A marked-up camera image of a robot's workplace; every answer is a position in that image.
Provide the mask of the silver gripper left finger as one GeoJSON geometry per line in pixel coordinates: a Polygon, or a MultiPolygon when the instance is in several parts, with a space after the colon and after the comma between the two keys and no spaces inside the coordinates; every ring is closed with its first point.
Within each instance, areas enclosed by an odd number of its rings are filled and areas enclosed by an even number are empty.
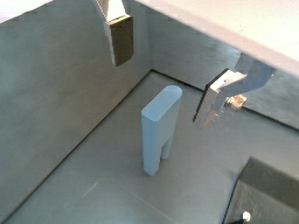
{"type": "Polygon", "coordinates": [[[133,18],[127,14],[123,0],[93,0],[103,18],[112,63],[116,67],[133,56],[133,18]]]}

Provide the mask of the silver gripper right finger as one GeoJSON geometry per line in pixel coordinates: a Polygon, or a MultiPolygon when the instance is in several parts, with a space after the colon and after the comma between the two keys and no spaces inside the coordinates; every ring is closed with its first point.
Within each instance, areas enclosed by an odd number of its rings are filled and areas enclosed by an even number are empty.
{"type": "Polygon", "coordinates": [[[208,124],[214,116],[220,112],[230,97],[262,88],[275,72],[274,67],[242,53],[235,69],[226,68],[206,85],[192,118],[199,127],[203,128],[208,124]]]}

